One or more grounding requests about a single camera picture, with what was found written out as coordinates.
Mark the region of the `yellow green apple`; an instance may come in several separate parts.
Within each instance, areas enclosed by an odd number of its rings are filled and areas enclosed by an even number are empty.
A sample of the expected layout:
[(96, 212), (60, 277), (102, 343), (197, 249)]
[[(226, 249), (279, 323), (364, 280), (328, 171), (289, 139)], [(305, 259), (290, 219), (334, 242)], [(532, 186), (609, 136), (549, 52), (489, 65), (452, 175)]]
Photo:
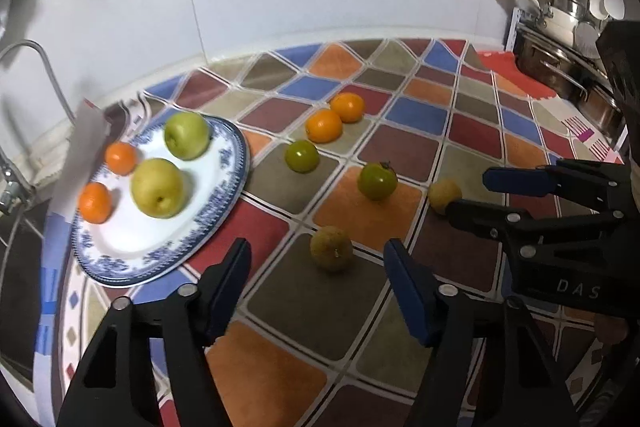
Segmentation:
[(186, 201), (182, 172), (164, 158), (145, 159), (137, 165), (130, 192), (138, 209), (157, 219), (174, 217)]

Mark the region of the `steel pots on rack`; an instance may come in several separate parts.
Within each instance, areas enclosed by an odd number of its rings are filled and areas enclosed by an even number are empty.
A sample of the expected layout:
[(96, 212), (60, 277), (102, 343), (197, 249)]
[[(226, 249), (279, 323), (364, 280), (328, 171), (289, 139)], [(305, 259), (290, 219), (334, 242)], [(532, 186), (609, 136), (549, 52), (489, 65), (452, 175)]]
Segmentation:
[(579, 55), (521, 24), (515, 29), (514, 55), (520, 72), (573, 103), (608, 139), (623, 133), (624, 115), (610, 83)]

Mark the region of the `green mandarin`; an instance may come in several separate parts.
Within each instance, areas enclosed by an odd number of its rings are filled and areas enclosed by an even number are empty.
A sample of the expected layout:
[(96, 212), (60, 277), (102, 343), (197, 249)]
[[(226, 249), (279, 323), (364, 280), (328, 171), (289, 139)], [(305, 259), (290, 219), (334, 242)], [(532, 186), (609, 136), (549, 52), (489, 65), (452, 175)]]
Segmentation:
[(320, 155), (314, 143), (298, 140), (286, 148), (284, 160), (291, 170), (298, 173), (308, 173), (318, 167)]
[(396, 172), (389, 162), (369, 162), (357, 180), (360, 193), (371, 200), (386, 199), (395, 192), (397, 184)]

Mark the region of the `large orange mandarin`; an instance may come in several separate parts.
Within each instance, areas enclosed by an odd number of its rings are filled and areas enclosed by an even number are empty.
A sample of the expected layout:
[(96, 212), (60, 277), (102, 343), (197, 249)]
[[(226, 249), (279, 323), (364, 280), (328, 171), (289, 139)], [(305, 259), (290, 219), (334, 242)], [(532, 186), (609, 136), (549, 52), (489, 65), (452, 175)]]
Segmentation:
[(82, 219), (100, 225), (110, 217), (112, 198), (108, 188), (102, 183), (88, 183), (78, 198), (78, 211)]

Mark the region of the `small orange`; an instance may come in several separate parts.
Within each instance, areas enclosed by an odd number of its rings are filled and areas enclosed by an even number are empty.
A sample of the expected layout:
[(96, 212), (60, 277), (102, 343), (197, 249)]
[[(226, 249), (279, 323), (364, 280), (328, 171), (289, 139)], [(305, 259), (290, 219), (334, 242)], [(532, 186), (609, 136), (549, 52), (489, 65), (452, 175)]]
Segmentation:
[(332, 109), (317, 110), (305, 122), (307, 139), (314, 143), (331, 143), (343, 133), (343, 121)]
[(340, 117), (343, 124), (355, 124), (366, 113), (366, 103), (356, 93), (341, 92), (332, 98), (330, 109)]

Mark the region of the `white handled pot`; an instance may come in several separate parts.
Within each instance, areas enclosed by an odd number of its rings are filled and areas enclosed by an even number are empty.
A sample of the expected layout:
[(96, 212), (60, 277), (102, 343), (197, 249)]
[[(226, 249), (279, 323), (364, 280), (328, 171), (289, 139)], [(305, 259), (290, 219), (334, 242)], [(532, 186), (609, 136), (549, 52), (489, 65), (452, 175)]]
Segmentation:
[(596, 41), (600, 37), (590, 12), (578, 0), (529, 0), (535, 7), (536, 27), (546, 36), (574, 46), (575, 38)]

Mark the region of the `chrome kitchen faucet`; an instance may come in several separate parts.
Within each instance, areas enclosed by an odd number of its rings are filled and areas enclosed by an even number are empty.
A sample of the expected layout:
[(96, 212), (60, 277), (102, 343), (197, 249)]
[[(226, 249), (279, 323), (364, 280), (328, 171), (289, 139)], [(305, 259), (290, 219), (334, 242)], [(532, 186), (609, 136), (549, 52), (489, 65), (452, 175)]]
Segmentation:
[(26, 181), (20, 169), (0, 150), (1, 176), (6, 186), (1, 190), (1, 212), (9, 216), (19, 205), (28, 205), (34, 188)]

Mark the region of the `medium orange mandarin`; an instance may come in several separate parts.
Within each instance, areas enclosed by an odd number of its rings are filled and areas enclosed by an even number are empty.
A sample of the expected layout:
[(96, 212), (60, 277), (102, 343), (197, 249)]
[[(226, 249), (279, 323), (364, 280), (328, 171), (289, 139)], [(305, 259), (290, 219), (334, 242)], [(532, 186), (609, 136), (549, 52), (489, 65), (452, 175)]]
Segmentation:
[(114, 142), (106, 148), (104, 161), (112, 173), (128, 176), (137, 166), (137, 149), (129, 143)]

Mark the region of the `colourful diamond pattern mat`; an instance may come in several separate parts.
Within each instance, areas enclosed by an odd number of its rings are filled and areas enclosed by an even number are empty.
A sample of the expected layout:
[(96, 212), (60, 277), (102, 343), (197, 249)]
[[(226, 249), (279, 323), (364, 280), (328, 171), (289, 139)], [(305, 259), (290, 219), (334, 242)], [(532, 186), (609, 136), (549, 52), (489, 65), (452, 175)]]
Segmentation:
[[(366, 113), (331, 143), (309, 141), (306, 120), (341, 92), (360, 95)], [(252, 174), (199, 253), (126, 294), (138, 303), (163, 298), (219, 261), (233, 239), (250, 241), (250, 281), (207, 357), (237, 426), (400, 425), (430, 354), (409, 335), (386, 283), (387, 239), (402, 239), (441, 280), (473, 297), (498, 300), (511, 291), (500, 246), (450, 228), (428, 205), (428, 186), (453, 179), (470, 199), (537, 218), (571, 216), (580, 207), (556, 196), (491, 193), (483, 172), (617, 158), (510, 54), (476, 52), (463, 40), (329, 42), (218, 60), (141, 90), (107, 116), (125, 138), (178, 108), (237, 124)], [(298, 140), (317, 147), (311, 172), (286, 165), (286, 148)], [(369, 162), (389, 162), (396, 172), (386, 199), (359, 191)], [(311, 259), (311, 237), (327, 225), (352, 241), (345, 270), (329, 272)]]

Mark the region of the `bright green apple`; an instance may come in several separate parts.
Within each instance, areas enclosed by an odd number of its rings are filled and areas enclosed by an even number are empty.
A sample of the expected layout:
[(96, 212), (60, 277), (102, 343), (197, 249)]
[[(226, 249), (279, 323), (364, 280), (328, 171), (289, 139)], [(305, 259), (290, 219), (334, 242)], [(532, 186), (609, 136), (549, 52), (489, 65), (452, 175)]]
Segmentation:
[(169, 152), (181, 160), (200, 157), (206, 151), (209, 140), (209, 125), (200, 114), (179, 112), (165, 122), (165, 144)]

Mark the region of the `brown kiwi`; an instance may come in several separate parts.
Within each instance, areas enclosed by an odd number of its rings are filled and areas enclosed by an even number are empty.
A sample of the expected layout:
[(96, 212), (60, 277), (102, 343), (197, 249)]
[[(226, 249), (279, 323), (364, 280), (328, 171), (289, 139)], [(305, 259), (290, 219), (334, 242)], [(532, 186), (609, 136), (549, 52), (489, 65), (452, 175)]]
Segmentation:
[(354, 248), (348, 234), (333, 225), (327, 225), (314, 233), (309, 248), (311, 259), (317, 267), (329, 272), (345, 270), (354, 257)]
[(439, 179), (428, 188), (427, 198), (430, 207), (439, 215), (443, 215), (450, 202), (462, 199), (462, 190), (453, 179)]

